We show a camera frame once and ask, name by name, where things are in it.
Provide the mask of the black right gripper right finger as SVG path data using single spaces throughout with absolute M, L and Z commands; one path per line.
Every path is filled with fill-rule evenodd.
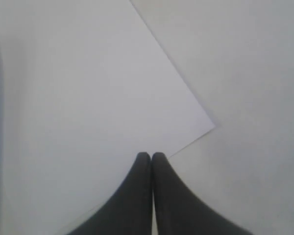
M 152 156 L 152 183 L 158 234 L 251 234 L 197 198 L 161 152 Z

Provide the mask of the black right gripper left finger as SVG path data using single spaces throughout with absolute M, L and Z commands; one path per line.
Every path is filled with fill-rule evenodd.
M 138 153 L 110 199 L 71 235 L 150 235 L 152 233 L 151 158 Z

